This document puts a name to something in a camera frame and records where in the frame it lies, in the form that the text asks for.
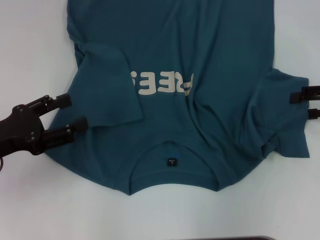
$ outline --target white surface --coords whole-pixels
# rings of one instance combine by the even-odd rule
[[[318,0],[275,3],[275,67],[311,85],[320,85],[319,9]],[[63,94],[75,72],[66,0],[0,1],[0,119],[18,104]],[[43,118],[46,127],[53,115]],[[305,132],[310,159],[273,153],[220,192],[168,184],[127,196],[46,155],[12,154],[0,173],[0,239],[319,239],[320,120]]]

